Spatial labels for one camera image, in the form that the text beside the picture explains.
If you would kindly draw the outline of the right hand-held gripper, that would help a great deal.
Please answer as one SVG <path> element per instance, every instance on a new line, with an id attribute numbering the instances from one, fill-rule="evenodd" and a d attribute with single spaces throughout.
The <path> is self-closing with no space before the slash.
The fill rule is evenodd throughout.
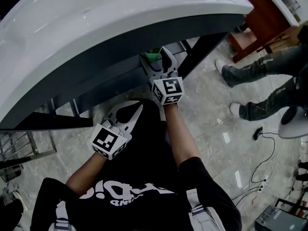
<path id="1" fill-rule="evenodd" d="M 166 48 L 161 49 L 163 71 L 154 71 L 148 59 L 140 54 L 140 62 L 149 77 L 151 91 L 161 105 L 178 103 L 184 95 L 182 77 L 178 76 L 178 64 L 173 54 Z"/>

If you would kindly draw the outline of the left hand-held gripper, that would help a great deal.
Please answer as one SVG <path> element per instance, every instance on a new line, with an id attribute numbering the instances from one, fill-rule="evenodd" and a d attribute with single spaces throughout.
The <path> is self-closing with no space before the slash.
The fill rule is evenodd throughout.
<path id="1" fill-rule="evenodd" d="M 142 110 L 143 105 L 139 101 L 126 101 L 113 106 L 108 118 L 104 117 L 102 122 L 96 125 L 90 138 L 90 148 L 106 159 L 112 160 L 132 139 L 130 133 Z M 126 122 L 124 130 L 112 122 Z"/>

